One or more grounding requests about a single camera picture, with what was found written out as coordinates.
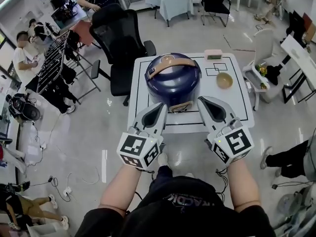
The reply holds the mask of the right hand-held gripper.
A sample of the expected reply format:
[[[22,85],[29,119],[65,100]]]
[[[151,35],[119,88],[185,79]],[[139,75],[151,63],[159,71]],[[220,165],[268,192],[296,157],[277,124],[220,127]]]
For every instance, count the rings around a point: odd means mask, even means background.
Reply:
[[[200,96],[197,107],[205,127],[222,126],[209,133],[207,141],[224,166],[246,157],[254,148],[248,127],[239,118],[232,119],[232,108],[228,103],[215,97]]]

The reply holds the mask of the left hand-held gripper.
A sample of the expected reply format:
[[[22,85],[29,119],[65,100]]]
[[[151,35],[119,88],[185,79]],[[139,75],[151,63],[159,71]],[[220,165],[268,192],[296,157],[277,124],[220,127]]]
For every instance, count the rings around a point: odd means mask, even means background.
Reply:
[[[142,171],[151,170],[154,160],[162,152],[167,114],[167,105],[156,103],[136,116],[117,147],[117,154],[124,164]]]

